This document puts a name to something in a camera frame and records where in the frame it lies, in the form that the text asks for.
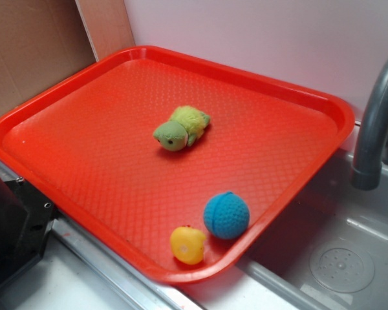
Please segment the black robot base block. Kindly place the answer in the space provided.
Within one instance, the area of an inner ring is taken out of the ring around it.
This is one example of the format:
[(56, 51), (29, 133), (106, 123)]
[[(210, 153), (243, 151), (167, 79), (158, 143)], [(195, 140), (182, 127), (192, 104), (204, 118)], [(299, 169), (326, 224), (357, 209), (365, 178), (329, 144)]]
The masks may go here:
[(54, 203), (25, 180), (0, 177), (0, 288), (43, 257)]

